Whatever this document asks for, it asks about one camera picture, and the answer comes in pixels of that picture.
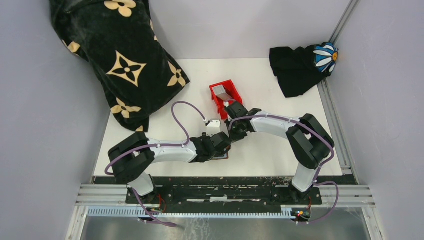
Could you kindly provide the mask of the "red plastic bin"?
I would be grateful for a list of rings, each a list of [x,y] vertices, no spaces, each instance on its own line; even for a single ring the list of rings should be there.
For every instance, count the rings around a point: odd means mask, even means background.
[[[226,100],[233,99],[243,104],[243,99],[231,79],[212,84],[209,86],[209,89],[211,92],[211,99],[214,101],[216,110],[222,120],[228,119],[228,114],[225,111]]]

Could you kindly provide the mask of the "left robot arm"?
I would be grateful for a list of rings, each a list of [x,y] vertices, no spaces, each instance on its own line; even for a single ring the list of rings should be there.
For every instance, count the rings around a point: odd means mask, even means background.
[[[136,132],[108,151],[110,163],[104,172],[114,176],[116,183],[135,189],[138,197],[149,204],[156,200],[158,191],[146,169],[157,163],[204,163],[221,157],[231,148],[231,140],[220,132],[203,134],[187,141],[162,141]]]

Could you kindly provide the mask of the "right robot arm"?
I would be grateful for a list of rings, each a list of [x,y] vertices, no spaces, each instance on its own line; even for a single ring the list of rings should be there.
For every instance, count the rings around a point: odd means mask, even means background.
[[[302,204],[316,183],[326,162],[335,156],[335,142],[312,114],[300,118],[279,116],[259,108],[247,110],[240,102],[224,103],[230,139],[244,139],[248,133],[266,133],[288,140],[298,161],[296,173],[289,184],[289,199]]]

